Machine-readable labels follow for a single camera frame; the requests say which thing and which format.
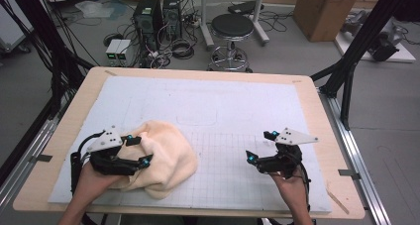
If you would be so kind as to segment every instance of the wooden table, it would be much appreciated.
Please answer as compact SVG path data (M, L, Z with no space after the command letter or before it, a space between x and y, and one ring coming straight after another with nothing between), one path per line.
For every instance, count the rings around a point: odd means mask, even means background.
M247 74L236 72L132 69L95 67L86 76L83 84L69 105L61 122L47 144L44 155L51 155L48 163L37 162L27 181L14 201L14 208L22 211L63 211L65 204L48 203L62 162L77 137L85 117L94 104L104 81L112 76L141 76L158 78L180 78L200 80L237 80L243 82L266 82L293 84L297 90L308 131L316 135L315 152L324 176L324 182L332 206L328 214L311 214L314 218L362 219L365 216L355 185L349 176L340 176L338 169L347 169L343 155L328 121L327 115L308 76L281 74ZM202 216L246 216L246 217L290 217L289 213L269 211L215 210L187 208L151 208L133 206L89 207L90 212L138 213L138 214L180 214Z

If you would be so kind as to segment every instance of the white cloth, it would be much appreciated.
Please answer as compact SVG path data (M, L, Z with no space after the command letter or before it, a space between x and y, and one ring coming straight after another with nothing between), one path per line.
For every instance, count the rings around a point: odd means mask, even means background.
M143 187L151 197L163 199L197 170L198 161L194 151L173 125L148 121L130 135L140 136L142 141L135 146L124 145L118 153L119 158L136 161L146 155L154 156L148 168L118 181L113 184L114 188L127 191Z

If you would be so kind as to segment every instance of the black stool seat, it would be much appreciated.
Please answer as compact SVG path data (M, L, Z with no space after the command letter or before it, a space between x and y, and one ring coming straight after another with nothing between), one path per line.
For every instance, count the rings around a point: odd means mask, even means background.
M242 38L253 32L254 24L249 18L239 14L224 14L213 19L213 33L221 38Z

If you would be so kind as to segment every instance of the black tape strip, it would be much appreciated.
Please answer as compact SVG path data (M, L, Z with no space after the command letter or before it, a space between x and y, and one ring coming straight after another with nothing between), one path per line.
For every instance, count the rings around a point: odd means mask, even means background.
M31 158L31 163L36 163L36 162L49 163L52 160L52 158L53 156L49 156L49 155L38 155L37 157Z
M361 179L361 175L352 171L351 169L339 169L339 174L341 176L350 176L352 180Z

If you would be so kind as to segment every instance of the brown box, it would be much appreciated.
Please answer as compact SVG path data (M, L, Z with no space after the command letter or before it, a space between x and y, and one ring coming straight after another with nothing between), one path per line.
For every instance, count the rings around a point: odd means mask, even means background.
M356 0L297 0L293 18L310 42L334 41Z

